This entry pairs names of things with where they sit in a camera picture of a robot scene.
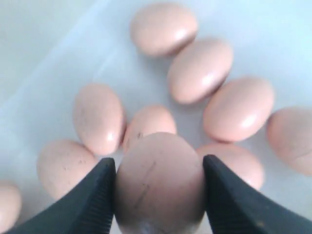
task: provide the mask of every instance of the translucent plastic tray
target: translucent plastic tray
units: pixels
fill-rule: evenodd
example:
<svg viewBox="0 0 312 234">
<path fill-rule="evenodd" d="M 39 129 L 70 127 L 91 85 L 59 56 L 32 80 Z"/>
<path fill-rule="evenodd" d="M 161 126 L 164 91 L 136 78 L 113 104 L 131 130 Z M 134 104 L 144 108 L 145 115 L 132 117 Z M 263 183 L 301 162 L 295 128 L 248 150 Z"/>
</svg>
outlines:
<svg viewBox="0 0 312 234">
<path fill-rule="evenodd" d="M 145 58 L 130 42 L 131 16 L 149 2 L 152 0 L 98 0 L 0 107 L 0 178 L 15 181 L 22 190 L 20 222 L 53 202 L 38 183 L 37 155 L 50 140 L 77 139 L 71 120 L 73 98 L 90 81 L 109 84 L 122 99 L 128 119 L 145 105 L 161 103 L 172 111 L 179 134 L 194 147 L 209 142 L 201 127 L 205 103 L 179 106 L 171 101 L 166 85 L 170 59 Z M 199 37 L 219 36 L 233 45 L 235 59 L 229 79 L 254 74 L 271 80 L 276 89 L 274 109 L 312 104 L 312 3 L 180 2 L 198 16 Z M 277 160 L 263 129 L 239 145 L 257 154 L 265 165 L 262 192 L 312 219 L 312 178 L 294 173 Z M 118 165 L 122 154 L 113 157 Z M 209 233 L 207 226 L 206 220 L 198 233 Z M 119 233 L 115 223 L 112 233 Z"/>
</svg>

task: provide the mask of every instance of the eggshell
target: eggshell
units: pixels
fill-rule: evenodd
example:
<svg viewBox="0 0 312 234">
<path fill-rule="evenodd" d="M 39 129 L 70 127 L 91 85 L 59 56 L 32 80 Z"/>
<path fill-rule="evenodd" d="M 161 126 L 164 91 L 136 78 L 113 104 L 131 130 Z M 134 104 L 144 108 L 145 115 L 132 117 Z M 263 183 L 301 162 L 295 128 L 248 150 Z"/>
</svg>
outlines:
<svg viewBox="0 0 312 234">
<path fill-rule="evenodd" d="M 73 122 L 82 143 L 96 155 L 111 154 L 122 143 L 124 110 L 107 85 L 91 83 L 80 90 L 75 98 Z"/>
<path fill-rule="evenodd" d="M 115 214 L 122 233 L 194 233 L 204 198 L 202 160 L 177 135 L 142 138 L 117 171 Z"/>
<path fill-rule="evenodd" d="M 273 105 L 274 90 L 268 80 L 231 80 L 209 101 L 203 114 L 204 130 L 219 141 L 244 140 L 265 124 Z"/>
<path fill-rule="evenodd" d="M 233 144 L 211 143 L 197 149 L 199 156 L 217 156 L 227 167 L 254 189 L 264 183 L 264 169 L 258 158 L 246 149 Z"/>
<path fill-rule="evenodd" d="M 37 161 L 37 173 L 47 192 L 60 199 L 74 188 L 98 160 L 81 144 L 57 140 L 47 144 Z"/>
<path fill-rule="evenodd" d="M 140 52 L 152 57 L 175 54 L 195 39 L 197 30 L 192 12 L 173 2 L 145 6 L 130 25 L 133 43 Z"/>
<path fill-rule="evenodd" d="M 168 83 L 172 98 L 181 104 L 197 102 L 214 93 L 233 63 L 231 46 L 220 39 L 193 42 L 174 59 Z"/>
<path fill-rule="evenodd" d="M 299 106 L 280 109 L 267 124 L 269 144 L 294 170 L 312 176 L 312 110 Z"/>
<path fill-rule="evenodd" d="M 19 218 L 22 199 L 18 187 L 9 181 L 0 181 L 0 233 L 11 229 Z"/>
<path fill-rule="evenodd" d="M 176 134 L 176 123 L 170 111 L 161 105 L 150 105 L 136 113 L 127 127 L 123 140 L 124 152 L 152 133 L 165 132 Z"/>
</svg>

